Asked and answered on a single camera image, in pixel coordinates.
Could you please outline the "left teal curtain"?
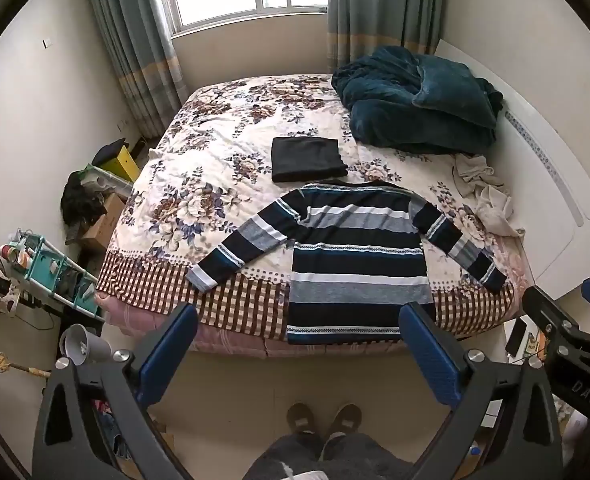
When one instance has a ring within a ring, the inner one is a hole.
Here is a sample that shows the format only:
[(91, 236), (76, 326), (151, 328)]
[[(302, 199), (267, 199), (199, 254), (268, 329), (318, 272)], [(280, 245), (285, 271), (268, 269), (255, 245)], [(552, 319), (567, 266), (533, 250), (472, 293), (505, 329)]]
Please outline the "left teal curtain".
[(188, 99), (164, 0), (90, 0), (141, 136), (158, 139)]

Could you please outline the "cardboard box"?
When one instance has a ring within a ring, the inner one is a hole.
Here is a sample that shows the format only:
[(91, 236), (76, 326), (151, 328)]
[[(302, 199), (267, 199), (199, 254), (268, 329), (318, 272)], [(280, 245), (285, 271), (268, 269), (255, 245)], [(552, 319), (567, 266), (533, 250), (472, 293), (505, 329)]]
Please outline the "cardboard box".
[(117, 194), (111, 193), (106, 196), (104, 201), (105, 214), (82, 235), (79, 240), (80, 245), (93, 252), (100, 252), (100, 254), (106, 252), (124, 206), (124, 202)]

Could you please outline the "white headboard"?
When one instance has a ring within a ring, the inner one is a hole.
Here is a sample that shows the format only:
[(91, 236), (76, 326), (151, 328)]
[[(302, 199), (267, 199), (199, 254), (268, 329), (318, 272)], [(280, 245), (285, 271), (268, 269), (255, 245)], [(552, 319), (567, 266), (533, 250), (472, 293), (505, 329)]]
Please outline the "white headboard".
[(590, 278), (590, 178), (549, 122), (481, 62), (441, 40), (436, 54), (503, 94), (487, 162), (508, 185), (534, 282), (558, 299)]

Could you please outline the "folded black garment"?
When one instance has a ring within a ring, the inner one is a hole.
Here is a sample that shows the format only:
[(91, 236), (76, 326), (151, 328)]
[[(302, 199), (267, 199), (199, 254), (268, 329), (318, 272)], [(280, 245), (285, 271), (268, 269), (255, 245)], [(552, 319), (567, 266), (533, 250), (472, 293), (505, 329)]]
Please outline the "folded black garment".
[(271, 144), (274, 183), (313, 182), (346, 177), (338, 141), (319, 136), (278, 136)]

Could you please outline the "yellow box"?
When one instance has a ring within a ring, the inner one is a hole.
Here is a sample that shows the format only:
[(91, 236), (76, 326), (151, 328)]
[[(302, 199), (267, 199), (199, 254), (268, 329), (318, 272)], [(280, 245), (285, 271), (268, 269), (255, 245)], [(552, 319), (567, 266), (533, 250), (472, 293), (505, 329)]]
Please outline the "yellow box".
[(132, 158), (128, 148), (123, 145), (115, 157), (105, 162), (101, 168), (116, 177), (134, 183), (140, 176), (140, 168)]

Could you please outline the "striped navy knit sweater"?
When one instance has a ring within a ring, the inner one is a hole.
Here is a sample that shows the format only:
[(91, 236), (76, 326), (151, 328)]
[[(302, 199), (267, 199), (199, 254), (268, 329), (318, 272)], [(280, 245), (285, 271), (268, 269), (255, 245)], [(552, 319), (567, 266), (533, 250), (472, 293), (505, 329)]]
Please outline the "striped navy knit sweater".
[(289, 344), (395, 341), (399, 311), (435, 312), (422, 244), (440, 249), (490, 292), (505, 275), (424, 197), (384, 182), (309, 183), (258, 211), (188, 272), (201, 292), (280, 245), (293, 245)]

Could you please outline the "grey cup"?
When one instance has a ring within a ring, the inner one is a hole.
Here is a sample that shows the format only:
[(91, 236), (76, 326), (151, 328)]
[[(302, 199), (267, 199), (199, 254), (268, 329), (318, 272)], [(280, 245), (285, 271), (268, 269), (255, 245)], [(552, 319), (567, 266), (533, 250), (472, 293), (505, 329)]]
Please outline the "grey cup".
[(109, 361), (112, 356), (110, 344), (90, 333), (82, 324), (73, 324), (64, 330), (59, 341), (63, 356), (76, 366)]

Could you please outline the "right teal curtain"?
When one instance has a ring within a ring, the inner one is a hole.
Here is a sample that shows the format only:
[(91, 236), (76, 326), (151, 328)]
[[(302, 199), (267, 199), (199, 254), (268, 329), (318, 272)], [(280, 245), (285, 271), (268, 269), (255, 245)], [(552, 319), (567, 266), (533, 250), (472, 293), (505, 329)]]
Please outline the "right teal curtain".
[(327, 0), (327, 65), (333, 72), (378, 47), (432, 54), (444, 0)]

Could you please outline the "teal storage rack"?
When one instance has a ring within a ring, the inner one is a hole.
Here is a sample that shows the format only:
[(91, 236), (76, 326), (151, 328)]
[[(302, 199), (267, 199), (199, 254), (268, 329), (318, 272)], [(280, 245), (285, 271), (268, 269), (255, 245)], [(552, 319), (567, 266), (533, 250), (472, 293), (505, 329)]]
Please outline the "teal storage rack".
[(98, 279), (32, 231), (10, 236), (4, 258), (20, 283), (43, 302), (60, 304), (98, 322), (104, 315), (96, 303)]

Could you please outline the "black clothes pile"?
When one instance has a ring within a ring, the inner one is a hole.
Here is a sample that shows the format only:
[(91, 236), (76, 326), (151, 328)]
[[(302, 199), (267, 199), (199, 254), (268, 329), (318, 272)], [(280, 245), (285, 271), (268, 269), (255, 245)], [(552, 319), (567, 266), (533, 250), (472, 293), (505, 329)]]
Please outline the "black clothes pile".
[(87, 190), (77, 172), (72, 172), (68, 176), (60, 200), (60, 211), (68, 228), (91, 228), (103, 214), (106, 214), (102, 196)]

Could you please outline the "beige crumpled cloth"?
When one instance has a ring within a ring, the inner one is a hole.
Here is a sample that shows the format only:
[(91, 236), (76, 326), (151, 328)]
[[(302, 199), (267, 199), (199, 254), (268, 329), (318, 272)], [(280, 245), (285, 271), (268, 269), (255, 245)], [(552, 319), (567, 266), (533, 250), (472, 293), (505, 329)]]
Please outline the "beige crumpled cloth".
[(453, 181), (487, 232), (517, 238), (526, 234), (523, 228), (514, 226), (511, 193), (484, 155), (456, 154)]

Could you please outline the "right slipper foot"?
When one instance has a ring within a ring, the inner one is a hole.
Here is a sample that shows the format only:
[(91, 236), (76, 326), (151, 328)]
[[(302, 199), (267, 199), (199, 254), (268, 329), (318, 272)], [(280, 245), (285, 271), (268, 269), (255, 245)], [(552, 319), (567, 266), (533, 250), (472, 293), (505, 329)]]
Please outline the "right slipper foot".
[(333, 422), (327, 430), (326, 444), (350, 436), (350, 434), (357, 434), (361, 427), (362, 411), (356, 404), (346, 404), (342, 406), (336, 413)]

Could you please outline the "left slipper foot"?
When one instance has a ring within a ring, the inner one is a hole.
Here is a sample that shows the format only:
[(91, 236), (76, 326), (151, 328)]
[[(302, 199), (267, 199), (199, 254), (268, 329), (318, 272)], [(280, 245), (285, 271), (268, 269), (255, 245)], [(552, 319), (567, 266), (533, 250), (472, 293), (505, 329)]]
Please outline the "left slipper foot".
[(292, 434), (319, 436), (315, 415), (307, 404), (293, 404), (286, 412), (286, 422)]

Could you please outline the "dark teal plush blanket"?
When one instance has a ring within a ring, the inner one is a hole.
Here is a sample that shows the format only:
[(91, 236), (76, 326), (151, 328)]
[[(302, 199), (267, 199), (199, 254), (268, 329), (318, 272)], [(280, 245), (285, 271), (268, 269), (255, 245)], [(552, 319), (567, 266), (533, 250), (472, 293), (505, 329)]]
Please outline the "dark teal plush blanket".
[(503, 94), (457, 62), (379, 47), (339, 67), (332, 87), (356, 141), (413, 154), (486, 153)]

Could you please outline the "slipper foot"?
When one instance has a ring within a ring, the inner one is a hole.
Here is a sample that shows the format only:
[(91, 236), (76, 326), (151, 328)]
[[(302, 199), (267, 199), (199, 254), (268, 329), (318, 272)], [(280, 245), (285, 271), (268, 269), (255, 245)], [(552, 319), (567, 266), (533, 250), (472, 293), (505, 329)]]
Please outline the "slipper foot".
[(292, 434), (319, 436), (315, 415), (307, 404), (293, 404), (286, 412), (286, 422)]
[(361, 427), (362, 411), (356, 404), (346, 404), (342, 406), (336, 413), (333, 422), (327, 430), (326, 444), (350, 436), (350, 434), (357, 434)]

